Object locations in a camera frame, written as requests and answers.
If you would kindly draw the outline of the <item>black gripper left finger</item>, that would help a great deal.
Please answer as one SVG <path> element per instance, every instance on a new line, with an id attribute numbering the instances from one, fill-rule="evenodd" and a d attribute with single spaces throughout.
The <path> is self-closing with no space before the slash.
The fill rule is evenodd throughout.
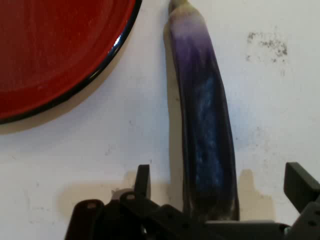
<path id="1" fill-rule="evenodd" d="M 171 205 L 154 203 L 150 195 L 150 166 L 139 165 L 134 187 L 117 191 L 109 203 L 77 203 L 65 239 L 187 240 L 189 220 Z"/>

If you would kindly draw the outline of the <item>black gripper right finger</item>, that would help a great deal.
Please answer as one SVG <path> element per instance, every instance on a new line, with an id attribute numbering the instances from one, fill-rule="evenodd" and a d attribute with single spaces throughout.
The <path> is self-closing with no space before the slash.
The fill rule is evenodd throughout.
<path id="1" fill-rule="evenodd" d="M 285 165 L 283 190 L 299 216 L 286 231 L 286 240 L 320 238 L 320 183 L 299 163 Z"/>

